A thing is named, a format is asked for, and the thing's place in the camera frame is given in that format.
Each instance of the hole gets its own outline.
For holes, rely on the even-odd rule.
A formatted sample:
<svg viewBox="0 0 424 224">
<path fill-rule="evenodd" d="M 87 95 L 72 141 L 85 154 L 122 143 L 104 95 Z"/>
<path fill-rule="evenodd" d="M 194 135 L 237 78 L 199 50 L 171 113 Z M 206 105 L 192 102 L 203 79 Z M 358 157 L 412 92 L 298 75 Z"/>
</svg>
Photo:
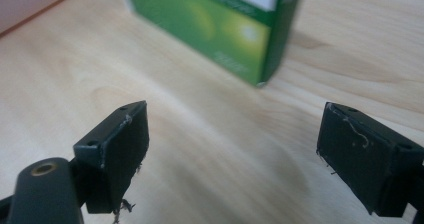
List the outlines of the hole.
<svg viewBox="0 0 424 224">
<path fill-rule="evenodd" d="M 94 145 L 97 145 L 97 143 L 99 143 L 99 141 L 97 141 L 97 140 L 89 141 L 87 143 L 87 146 L 94 146 Z"/>
<path fill-rule="evenodd" d="M 37 166 L 36 168 L 32 169 L 31 175 L 33 176 L 43 176 L 46 175 L 56 169 L 56 164 L 49 162 L 49 163 L 43 163 Z"/>
<path fill-rule="evenodd" d="M 405 143 L 399 143 L 398 146 L 401 147 L 401 148 L 407 149 L 407 150 L 411 150 L 412 149 L 412 146 L 411 145 L 405 144 Z"/>
</svg>

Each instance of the wooden table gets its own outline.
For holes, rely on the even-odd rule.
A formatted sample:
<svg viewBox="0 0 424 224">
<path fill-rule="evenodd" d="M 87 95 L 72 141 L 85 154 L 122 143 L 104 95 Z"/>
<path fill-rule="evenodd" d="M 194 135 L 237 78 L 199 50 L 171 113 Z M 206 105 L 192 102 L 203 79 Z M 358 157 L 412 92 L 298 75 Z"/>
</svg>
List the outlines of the wooden table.
<svg viewBox="0 0 424 224">
<path fill-rule="evenodd" d="M 121 223 L 410 223 L 369 216 L 316 155 L 327 101 L 424 144 L 424 0 L 303 0 L 257 89 L 122 0 L 65 0 L 0 39 L 0 194 L 117 107 L 147 100 L 150 150 Z M 112 223 L 87 215 L 86 223 Z"/>
</svg>

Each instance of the green cardboard box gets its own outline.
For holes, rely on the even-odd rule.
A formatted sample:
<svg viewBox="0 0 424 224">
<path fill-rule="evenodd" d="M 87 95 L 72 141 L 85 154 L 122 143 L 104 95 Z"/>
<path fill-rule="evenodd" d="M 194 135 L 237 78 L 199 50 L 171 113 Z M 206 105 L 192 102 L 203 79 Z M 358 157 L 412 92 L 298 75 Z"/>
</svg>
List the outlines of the green cardboard box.
<svg viewBox="0 0 424 224">
<path fill-rule="evenodd" d="M 243 80 L 281 62 L 298 0 L 127 0 L 130 7 Z"/>
</svg>

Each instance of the scratch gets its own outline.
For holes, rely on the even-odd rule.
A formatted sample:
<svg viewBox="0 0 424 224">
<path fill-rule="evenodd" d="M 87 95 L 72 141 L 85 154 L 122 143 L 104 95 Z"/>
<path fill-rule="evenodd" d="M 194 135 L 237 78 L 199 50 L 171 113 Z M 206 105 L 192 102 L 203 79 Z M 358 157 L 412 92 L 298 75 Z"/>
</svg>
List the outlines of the scratch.
<svg viewBox="0 0 424 224">
<path fill-rule="evenodd" d="M 343 117 L 342 114 L 340 114 L 337 109 L 334 107 L 334 104 L 331 102 L 327 102 L 325 109 L 328 109 L 329 111 L 331 111 L 332 113 L 336 114 L 339 117 Z"/>
<path fill-rule="evenodd" d="M 122 123 L 121 123 L 121 125 L 120 125 L 120 127 L 122 127 L 122 126 L 125 126 L 125 125 L 131 125 L 131 122 L 132 122 L 132 117 L 130 116 L 130 115 L 126 115 L 125 116 L 125 121 L 123 121 Z"/>
<path fill-rule="evenodd" d="M 348 118 L 348 117 L 345 117 L 345 118 L 343 119 L 343 121 L 345 121 L 345 122 L 349 123 L 350 128 L 352 128 L 352 131 L 353 131 L 354 133 L 356 133 L 358 136 L 360 136 L 360 137 L 364 138 L 364 140 L 365 140 L 365 144 L 364 144 L 364 145 L 362 145 L 362 147 L 363 147 L 364 149 L 365 149 L 365 148 L 367 148 L 367 147 L 369 146 L 369 144 L 370 144 L 370 141 L 368 140 L 368 138 L 367 138 L 364 134 L 361 134 L 361 133 L 359 133 L 359 132 L 356 130 L 356 128 L 352 125 L 352 123 L 350 123 L 350 121 L 349 121 L 349 118 Z"/>
</svg>

